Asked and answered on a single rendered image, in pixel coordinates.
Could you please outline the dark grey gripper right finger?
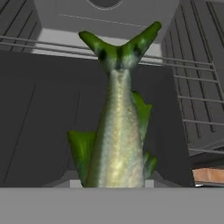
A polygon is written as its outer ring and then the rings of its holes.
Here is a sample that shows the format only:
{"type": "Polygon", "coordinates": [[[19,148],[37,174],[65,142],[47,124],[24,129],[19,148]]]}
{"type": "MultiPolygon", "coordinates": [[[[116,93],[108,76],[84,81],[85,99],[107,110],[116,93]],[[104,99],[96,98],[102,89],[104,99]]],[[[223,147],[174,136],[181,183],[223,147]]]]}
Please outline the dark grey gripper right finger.
{"type": "Polygon", "coordinates": [[[162,178],[157,171],[154,171],[150,177],[145,180],[145,186],[148,188],[179,187],[178,184],[162,178]]]}

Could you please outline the green and silver fish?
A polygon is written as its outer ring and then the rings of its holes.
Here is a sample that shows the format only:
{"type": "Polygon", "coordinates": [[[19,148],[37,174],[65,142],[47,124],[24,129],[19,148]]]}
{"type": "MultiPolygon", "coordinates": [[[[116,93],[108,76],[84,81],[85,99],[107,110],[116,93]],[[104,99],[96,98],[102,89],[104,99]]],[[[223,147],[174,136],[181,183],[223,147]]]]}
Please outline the green and silver fish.
{"type": "Polygon", "coordinates": [[[108,76],[97,130],[67,132],[83,187],[142,188],[155,169],[157,159],[143,151],[152,106],[131,89],[131,76],[161,28],[156,21],[123,45],[111,45],[89,31],[79,32],[108,76]]]}

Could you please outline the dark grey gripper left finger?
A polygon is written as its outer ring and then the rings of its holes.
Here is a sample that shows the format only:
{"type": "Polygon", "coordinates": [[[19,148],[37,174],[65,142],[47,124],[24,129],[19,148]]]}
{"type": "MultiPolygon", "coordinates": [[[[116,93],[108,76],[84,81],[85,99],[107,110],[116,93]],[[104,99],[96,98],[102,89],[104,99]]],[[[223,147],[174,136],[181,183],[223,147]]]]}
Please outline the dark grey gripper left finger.
{"type": "Polygon", "coordinates": [[[60,179],[46,184],[45,187],[82,188],[82,185],[77,171],[66,171],[60,179]]]}

